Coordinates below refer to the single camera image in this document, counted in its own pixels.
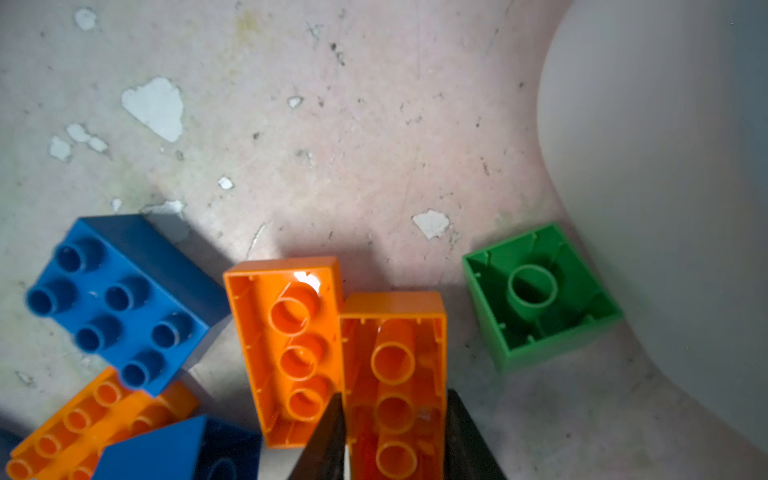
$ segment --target worn floor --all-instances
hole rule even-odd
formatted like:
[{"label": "worn floor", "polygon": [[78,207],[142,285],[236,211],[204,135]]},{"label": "worn floor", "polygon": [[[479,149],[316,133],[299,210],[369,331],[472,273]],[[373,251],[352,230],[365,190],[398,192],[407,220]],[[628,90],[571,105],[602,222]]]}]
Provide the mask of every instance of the worn floor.
[{"label": "worn floor", "polygon": [[[478,336],[461,255],[567,226],[535,102],[569,3],[0,0],[4,425],[31,431],[104,368],[23,305],[51,249],[78,216],[144,211],[216,278],[331,253],[346,293],[443,292],[449,385],[509,478],[768,478],[627,325],[505,378]],[[185,381],[257,425],[231,323]],[[265,450],[260,478],[298,453]]]}]

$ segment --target plastic brick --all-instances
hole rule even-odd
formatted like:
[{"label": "plastic brick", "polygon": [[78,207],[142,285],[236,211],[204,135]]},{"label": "plastic brick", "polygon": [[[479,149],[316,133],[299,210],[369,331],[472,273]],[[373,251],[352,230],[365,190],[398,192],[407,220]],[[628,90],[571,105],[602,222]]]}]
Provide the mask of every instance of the plastic brick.
[{"label": "plastic brick", "polygon": [[264,442],[305,446],[342,388],[339,261],[243,262],[224,283]]},{"label": "plastic brick", "polygon": [[202,415],[112,445],[94,480],[256,479],[261,435]]},{"label": "plastic brick", "polygon": [[583,346],[623,316],[554,223],[465,255],[463,264],[500,372]]},{"label": "plastic brick", "polygon": [[19,444],[5,471],[12,480],[88,480],[104,448],[185,419],[196,408],[180,382],[152,398],[125,389],[109,367]]},{"label": "plastic brick", "polygon": [[27,306],[153,396],[230,312],[224,289],[139,215],[77,220]]},{"label": "plastic brick", "polygon": [[440,480],[446,322],[437,292],[356,293],[339,315],[353,480]]}]

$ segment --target blue toy brick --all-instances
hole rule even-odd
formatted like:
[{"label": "blue toy brick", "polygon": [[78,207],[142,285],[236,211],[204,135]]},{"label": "blue toy brick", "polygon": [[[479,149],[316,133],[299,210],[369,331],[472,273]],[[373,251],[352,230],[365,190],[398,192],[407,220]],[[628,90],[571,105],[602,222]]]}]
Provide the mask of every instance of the blue toy brick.
[{"label": "blue toy brick", "polygon": [[261,435],[202,415],[104,450],[92,480],[255,480]]},{"label": "blue toy brick", "polygon": [[140,215],[77,220],[27,293],[123,384],[159,395],[212,326],[227,293]]}]

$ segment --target green toy brick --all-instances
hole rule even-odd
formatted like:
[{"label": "green toy brick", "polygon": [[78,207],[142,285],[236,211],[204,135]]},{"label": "green toy brick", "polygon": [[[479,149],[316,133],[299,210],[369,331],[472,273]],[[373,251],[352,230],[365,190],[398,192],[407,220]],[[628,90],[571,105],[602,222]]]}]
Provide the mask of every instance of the green toy brick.
[{"label": "green toy brick", "polygon": [[499,372],[582,347],[623,316],[555,223],[472,252],[462,262]]}]

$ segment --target orange toy brick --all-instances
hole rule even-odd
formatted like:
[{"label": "orange toy brick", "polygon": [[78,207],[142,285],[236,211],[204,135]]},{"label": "orange toy brick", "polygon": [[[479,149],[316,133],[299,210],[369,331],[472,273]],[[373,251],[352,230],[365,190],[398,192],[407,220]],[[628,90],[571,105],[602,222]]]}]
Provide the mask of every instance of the orange toy brick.
[{"label": "orange toy brick", "polygon": [[341,314],[353,480],[440,480],[446,323],[437,292],[356,293]]},{"label": "orange toy brick", "polygon": [[339,261],[243,262],[224,273],[264,442],[302,447],[342,388]]},{"label": "orange toy brick", "polygon": [[185,419],[196,408],[181,382],[152,398],[124,388],[109,367],[19,444],[5,471],[12,480],[88,480],[109,445]]}]

